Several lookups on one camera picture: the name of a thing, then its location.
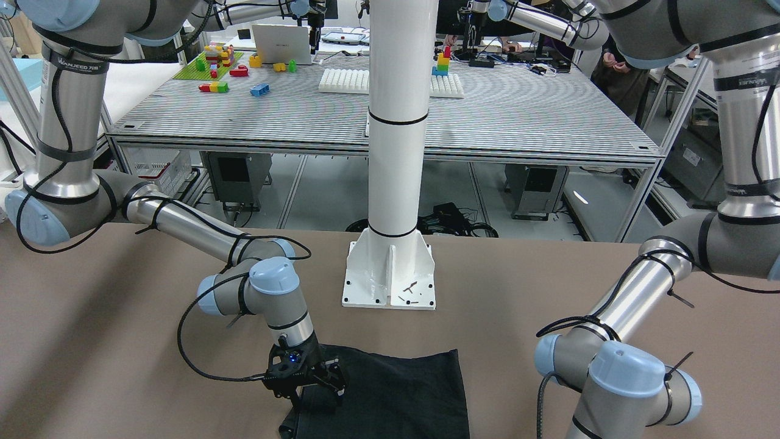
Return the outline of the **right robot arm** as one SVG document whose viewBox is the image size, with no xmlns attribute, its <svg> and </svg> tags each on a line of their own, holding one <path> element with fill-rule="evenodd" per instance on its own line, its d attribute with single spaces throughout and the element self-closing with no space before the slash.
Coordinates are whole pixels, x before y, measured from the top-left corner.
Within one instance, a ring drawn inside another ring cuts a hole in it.
<svg viewBox="0 0 780 439">
<path fill-rule="evenodd" d="M 20 241 L 34 252 L 70 249 L 114 220 L 159 230 L 225 262 L 197 295 L 203 310 L 264 316 L 273 337 L 261 382 L 300 410 L 299 389 L 320 386 L 341 402 L 346 372 L 317 340 L 293 262 L 297 241 L 252 235 L 159 192 L 140 177 L 95 170 L 95 143 L 108 68 L 125 37 L 163 45 L 185 20 L 198 31 L 217 22 L 215 1 L 8 1 L 42 37 L 48 76 L 41 93 L 35 163 L 5 196 Z"/>
</svg>

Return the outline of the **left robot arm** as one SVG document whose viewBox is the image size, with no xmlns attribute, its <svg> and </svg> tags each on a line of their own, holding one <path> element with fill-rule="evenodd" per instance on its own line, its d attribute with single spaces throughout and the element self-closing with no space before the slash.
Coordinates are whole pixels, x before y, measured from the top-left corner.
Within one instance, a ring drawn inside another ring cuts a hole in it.
<svg viewBox="0 0 780 439">
<path fill-rule="evenodd" d="M 596 1 L 633 66 L 670 62 L 699 45 L 714 72 L 725 200 L 666 225 L 586 316 L 539 333 L 536 367 L 580 392 L 568 438 L 638 438 L 700 411 L 677 366 L 626 344 L 661 297 L 694 269 L 778 279 L 778 2 Z"/>
</svg>

